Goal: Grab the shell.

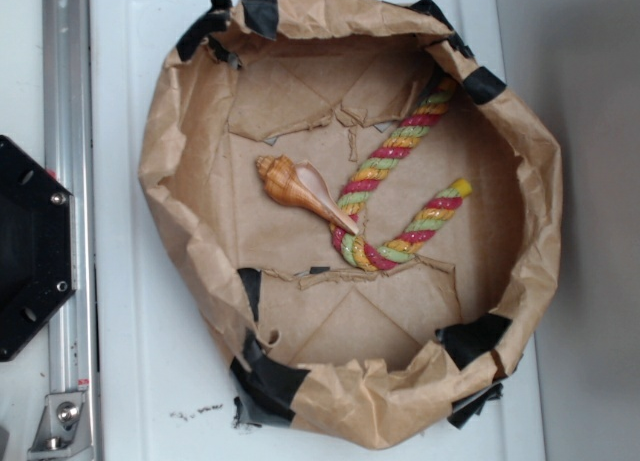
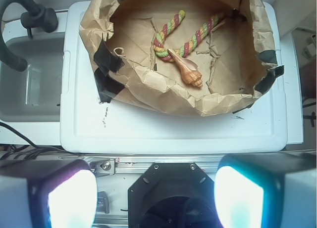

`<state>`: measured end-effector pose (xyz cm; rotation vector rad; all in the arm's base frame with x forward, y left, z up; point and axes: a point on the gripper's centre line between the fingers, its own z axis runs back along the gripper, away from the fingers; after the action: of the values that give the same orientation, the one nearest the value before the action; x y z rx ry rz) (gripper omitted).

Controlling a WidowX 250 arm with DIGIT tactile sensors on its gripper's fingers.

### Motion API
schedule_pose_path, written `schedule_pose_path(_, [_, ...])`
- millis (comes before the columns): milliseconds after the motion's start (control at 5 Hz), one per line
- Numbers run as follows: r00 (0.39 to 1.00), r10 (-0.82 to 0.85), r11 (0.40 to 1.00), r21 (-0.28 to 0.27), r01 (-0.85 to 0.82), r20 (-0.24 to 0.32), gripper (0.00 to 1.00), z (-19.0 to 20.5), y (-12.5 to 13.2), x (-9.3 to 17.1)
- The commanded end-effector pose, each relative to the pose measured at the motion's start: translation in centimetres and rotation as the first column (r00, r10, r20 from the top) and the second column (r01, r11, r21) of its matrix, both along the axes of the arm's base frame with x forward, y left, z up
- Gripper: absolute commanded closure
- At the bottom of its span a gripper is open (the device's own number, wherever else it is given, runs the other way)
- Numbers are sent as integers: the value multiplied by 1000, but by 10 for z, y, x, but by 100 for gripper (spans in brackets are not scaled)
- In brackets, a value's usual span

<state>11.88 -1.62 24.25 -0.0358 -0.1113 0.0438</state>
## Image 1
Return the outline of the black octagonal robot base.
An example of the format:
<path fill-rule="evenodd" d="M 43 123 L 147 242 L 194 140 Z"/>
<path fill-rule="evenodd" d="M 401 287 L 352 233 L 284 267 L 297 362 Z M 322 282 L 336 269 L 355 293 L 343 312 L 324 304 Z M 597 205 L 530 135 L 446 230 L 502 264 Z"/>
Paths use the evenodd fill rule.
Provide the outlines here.
<path fill-rule="evenodd" d="M 1 360 L 13 360 L 75 292 L 73 195 L 1 137 Z"/>

